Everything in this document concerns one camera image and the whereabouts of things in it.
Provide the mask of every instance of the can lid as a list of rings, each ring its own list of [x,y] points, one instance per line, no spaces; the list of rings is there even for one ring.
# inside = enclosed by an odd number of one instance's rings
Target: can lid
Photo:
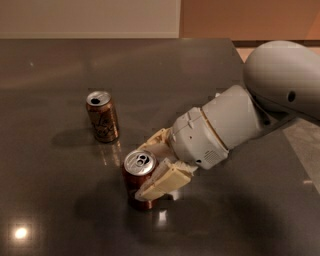
[[[111,99],[110,93],[106,91],[95,91],[88,95],[87,103],[90,106],[103,106],[107,104]]]
[[[143,176],[153,170],[156,165],[156,157],[146,150],[134,150],[124,160],[127,172],[135,176]]]

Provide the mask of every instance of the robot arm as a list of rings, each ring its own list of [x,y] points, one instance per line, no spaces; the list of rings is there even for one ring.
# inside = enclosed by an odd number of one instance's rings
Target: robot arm
[[[265,135],[295,116],[320,119],[320,58],[291,42],[258,47],[244,66],[247,88],[234,85],[201,108],[192,108],[140,149],[160,161],[136,193],[152,200],[186,185],[238,145]]]

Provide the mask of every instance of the soda can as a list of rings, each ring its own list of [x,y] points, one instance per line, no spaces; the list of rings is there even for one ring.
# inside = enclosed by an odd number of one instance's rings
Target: soda can
[[[157,166],[156,157],[146,150],[134,150],[126,156],[122,176],[127,189],[128,203],[133,208],[149,210],[155,205],[156,200],[140,201],[135,199],[135,193],[147,179],[150,179]]]
[[[94,137],[100,142],[111,142],[119,137],[119,125],[111,94],[95,91],[87,97],[87,111],[93,126]]]

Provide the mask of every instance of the white wall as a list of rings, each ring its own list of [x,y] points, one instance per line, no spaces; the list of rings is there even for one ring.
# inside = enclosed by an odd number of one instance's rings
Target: white wall
[[[180,0],[0,0],[0,38],[174,38]]]

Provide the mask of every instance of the brown soda can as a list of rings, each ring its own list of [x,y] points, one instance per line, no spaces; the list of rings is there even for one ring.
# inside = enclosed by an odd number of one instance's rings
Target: brown soda can
[[[111,142],[119,137],[119,124],[111,94],[95,91],[87,97],[87,111],[93,126],[94,137],[100,142]]]
[[[135,199],[135,193],[141,185],[150,179],[153,171],[158,166],[156,157],[146,150],[134,150],[129,153],[122,167],[122,176],[128,194],[128,203],[137,210],[150,210],[156,200],[140,201]]]

